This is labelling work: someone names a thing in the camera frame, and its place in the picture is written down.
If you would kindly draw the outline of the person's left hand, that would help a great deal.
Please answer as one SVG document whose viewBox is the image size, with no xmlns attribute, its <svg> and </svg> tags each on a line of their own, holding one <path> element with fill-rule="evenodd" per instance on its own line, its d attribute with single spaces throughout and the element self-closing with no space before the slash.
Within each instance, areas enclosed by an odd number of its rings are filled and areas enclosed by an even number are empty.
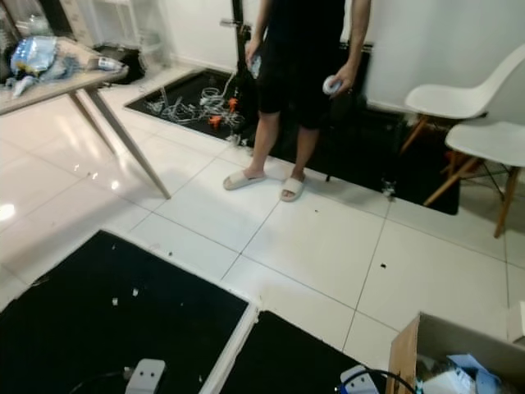
<svg viewBox="0 0 525 394">
<path fill-rule="evenodd" d="M 358 71 L 358 64 L 346 62 L 336 74 L 327 79 L 326 86 L 329 87 L 329 95 L 344 94 L 346 90 L 352 89 Z"/>
</svg>

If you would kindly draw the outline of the person's right hand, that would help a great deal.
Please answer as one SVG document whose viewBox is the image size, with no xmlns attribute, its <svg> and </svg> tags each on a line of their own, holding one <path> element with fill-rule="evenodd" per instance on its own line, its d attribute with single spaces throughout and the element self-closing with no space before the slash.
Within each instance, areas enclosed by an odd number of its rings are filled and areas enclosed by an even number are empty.
<svg viewBox="0 0 525 394">
<path fill-rule="evenodd" d="M 258 39 L 250 39 L 244 48 L 244 55 L 246 56 L 246 69 L 250 72 L 253 78 L 258 78 L 260 72 L 260 41 Z"/>
</svg>

